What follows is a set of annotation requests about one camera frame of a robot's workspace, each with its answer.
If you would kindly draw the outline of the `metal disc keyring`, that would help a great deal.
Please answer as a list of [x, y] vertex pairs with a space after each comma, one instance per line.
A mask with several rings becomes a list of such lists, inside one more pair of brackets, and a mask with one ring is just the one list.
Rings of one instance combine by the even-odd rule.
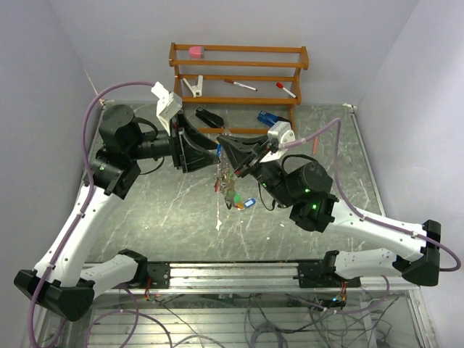
[[219, 163], [217, 164], [215, 192], [221, 193], [224, 196], [225, 205], [229, 210], [233, 207], [238, 210], [245, 209], [243, 199], [241, 204], [235, 205], [233, 203], [234, 195], [238, 194], [235, 189], [235, 174], [223, 150], [219, 157]]

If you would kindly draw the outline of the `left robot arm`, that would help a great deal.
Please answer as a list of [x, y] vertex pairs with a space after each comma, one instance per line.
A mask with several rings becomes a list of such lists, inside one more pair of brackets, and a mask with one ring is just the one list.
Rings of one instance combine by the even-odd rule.
[[20, 270], [14, 279], [33, 305], [71, 322], [80, 320], [104, 292], [120, 284], [143, 287], [152, 278], [147, 258], [129, 249], [84, 268], [104, 220], [140, 176], [138, 161], [171, 157], [184, 173], [218, 163], [217, 144], [194, 128], [181, 110], [165, 130], [158, 130], [129, 106], [118, 104], [104, 112], [99, 135], [103, 146], [57, 239], [34, 269]]

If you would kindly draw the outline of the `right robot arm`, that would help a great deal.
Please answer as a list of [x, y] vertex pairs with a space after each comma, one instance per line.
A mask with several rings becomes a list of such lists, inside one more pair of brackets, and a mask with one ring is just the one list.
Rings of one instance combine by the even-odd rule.
[[271, 145], [265, 136], [217, 138], [235, 175], [251, 175], [273, 199], [273, 205], [291, 210], [289, 218], [309, 232], [347, 233], [376, 249], [361, 252], [326, 252], [314, 270], [327, 286], [363, 276], [400, 276], [418, 286], [439, 282], [441, 237], [438, 222], [402, 223], [365, 210], [356, 210], [331, 193], [332, 177], [314, 158], [290, 173], [283, 162], [265, 160]]

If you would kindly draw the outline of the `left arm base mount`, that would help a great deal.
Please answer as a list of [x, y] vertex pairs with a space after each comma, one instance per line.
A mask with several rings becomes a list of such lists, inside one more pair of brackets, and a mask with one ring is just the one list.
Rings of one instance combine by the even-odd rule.
[[139, 286], [145, 289], [168, 289], [171, 267], [166, 262], [147, 262], [142, 267]]

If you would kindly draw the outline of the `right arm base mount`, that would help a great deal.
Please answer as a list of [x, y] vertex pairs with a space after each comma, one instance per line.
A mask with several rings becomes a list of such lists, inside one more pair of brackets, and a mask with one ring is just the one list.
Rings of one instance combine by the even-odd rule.
[[325, 273], [321, 260], [306, 260], [297, 263], [297, 275], [294, 276], [301, 289], [341, 288], [345, 283], [347, 288], [360, 288], [359, 277], [344, 280], [335, 273]]

